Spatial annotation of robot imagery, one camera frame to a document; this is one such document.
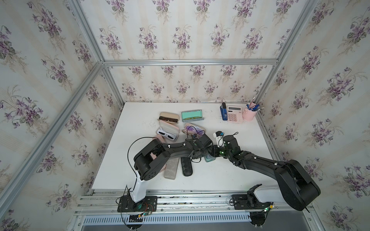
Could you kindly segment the pink case white sunglasses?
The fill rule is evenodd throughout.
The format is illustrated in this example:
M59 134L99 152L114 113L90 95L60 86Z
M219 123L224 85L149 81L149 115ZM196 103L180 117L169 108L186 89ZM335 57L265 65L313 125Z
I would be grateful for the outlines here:
M159 124L160 124L160 127L158 129L162 129L163 131L166 131L172 134L177 134L179 136L180 129L177 126L167 123L165 121L159 121Z

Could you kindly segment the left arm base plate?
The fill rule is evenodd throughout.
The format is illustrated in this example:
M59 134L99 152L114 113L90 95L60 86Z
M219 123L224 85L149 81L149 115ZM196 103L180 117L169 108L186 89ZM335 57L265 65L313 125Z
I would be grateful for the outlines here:
M155 212L157 210L157 203L157 196L146 196L142 201L134 202L129 195L124 195L119 198L117 212Z

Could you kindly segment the plaid case purple glasses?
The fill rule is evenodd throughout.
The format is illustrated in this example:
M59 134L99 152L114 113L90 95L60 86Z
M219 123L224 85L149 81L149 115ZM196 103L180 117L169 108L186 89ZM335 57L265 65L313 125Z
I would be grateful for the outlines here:
M196 136L197 138L200 138L206 133L206 129L192 123L186 123L184 129L182 129L182 133L188 137Z

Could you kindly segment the teal case black glasses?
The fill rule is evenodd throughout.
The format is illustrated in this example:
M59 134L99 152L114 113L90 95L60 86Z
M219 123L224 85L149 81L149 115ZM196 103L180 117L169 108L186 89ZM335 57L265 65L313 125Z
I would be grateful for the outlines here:
M208 163L208 162L212 162L214 161L216 158L213 157L211 154L207 154L205 157L204 157L204 160Z

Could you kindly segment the grey case red sunglasses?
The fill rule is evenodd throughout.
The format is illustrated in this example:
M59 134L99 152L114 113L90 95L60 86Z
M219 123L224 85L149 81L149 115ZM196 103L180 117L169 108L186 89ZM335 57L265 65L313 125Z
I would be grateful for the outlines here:
M180 158L173 158L167 161L164 171L164 178L175 180Z

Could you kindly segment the beige case black glasses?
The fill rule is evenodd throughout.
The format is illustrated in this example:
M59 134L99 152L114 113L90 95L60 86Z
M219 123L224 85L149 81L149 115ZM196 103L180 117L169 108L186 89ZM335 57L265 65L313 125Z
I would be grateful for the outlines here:
M181 157L182 173L185 177L193 174L192 161L189 157Z

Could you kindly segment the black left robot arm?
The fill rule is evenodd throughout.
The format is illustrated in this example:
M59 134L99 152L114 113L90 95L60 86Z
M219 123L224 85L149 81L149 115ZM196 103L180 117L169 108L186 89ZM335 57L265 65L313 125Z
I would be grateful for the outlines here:
M146 182L156 177L167 162L174 158L200 159L212 154L217 146L207 136L194 136L178 143L165 143L153 137L141 151L129 162L136 180L130 190L130 198L134 203L141 202L146 197Z

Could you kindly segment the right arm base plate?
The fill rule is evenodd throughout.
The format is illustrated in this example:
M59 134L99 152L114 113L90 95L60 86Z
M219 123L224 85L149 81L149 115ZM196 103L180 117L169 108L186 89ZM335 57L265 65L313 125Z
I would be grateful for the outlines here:
M229 205L234 207L235 210L256 209L268 212L273 208L273 202L260 202L254 194L255 190L260 186L262 186L262 184L251 187L246 194L232 195L232 198L229 200Z

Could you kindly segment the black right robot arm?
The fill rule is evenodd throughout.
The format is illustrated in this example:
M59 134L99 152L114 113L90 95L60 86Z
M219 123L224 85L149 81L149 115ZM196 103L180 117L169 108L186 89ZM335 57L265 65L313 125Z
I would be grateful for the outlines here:
M319 186L296 160L274 161L241 150L234 135L214 133L217 144L211 155L227 158L234 166L253 170L276 180L280 194L291 208L302 211L321 194Z

